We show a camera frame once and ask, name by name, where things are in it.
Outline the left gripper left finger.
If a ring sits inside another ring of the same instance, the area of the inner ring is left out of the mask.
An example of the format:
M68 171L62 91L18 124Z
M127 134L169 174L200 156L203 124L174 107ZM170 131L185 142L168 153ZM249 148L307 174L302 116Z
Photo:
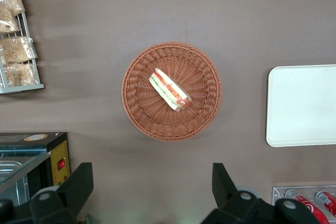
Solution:
M81 163L56 190L45 188L30 200L33 223L76 223L92 191L92 164Z

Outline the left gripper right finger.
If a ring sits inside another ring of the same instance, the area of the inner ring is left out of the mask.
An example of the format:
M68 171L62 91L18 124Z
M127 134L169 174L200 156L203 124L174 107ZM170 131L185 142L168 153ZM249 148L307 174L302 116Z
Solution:
M202 223L274 223L273 206L253 193L238 190L221 163L213 164L212 192L217 204Z

